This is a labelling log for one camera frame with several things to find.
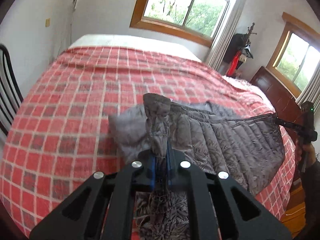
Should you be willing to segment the right hand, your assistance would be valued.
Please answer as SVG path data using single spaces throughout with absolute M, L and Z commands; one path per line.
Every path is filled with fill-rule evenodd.
M 316 154 L 313 144 L 302 145 L 297 139 L 295 146 L 295 162 L 297 165 L 301 162 L 303 152 L 306 153 L 306 167 L 310 167 L 316 162 Z

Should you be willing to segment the dark sleeved right forearm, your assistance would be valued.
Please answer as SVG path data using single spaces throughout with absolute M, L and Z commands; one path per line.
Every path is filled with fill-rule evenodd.
M 295 239 L 319 239 L 319 161 L 301 174 L 305 192 L 305 226 Z

